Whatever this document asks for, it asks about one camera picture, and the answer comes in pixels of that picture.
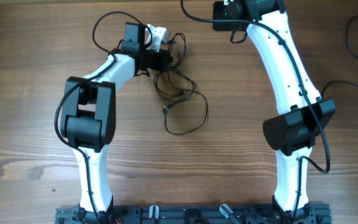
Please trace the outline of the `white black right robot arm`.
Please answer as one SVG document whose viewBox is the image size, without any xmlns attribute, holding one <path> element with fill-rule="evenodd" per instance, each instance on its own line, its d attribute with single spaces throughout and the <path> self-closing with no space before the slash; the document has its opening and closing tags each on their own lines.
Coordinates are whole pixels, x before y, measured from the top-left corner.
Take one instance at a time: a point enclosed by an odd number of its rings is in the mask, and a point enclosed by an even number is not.
<svg viewBox="0 0 358 224">
<path fill-rule="evenodd" d="M 244 38 L 255 45 L 271 82 L 278 116 L 262 129 L 277 160 L 273 209 L 282 223 L 311 215 L 306 193 L 307 169 L 331 170 L 331 153 L 324 129 L 333 117 L 333 100 L 325 100 L 303 66 L 291 36 L 283 1 L 216 1 L 213 29 Z"/>
</svg>

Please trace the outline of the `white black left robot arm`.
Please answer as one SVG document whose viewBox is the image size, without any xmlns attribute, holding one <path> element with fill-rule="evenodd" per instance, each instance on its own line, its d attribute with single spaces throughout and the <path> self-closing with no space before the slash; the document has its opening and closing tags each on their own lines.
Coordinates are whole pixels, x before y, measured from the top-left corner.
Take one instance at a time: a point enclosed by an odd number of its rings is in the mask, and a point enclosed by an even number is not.
<svg viewBox="0 0 358 224">
<path fill-rule="evenodd" d="M 161 44 L 169 31 L 151 24 L 126 23 L 119 48 L 89 75 L 70 77 L 56 117 L 63 142 L 75 153 L 81 180 L 80 223 L 114 223 L 107 150 L 116 129 L 116 92 L 139 71 L 162 71 L 173 58 Z"/>
</svg>

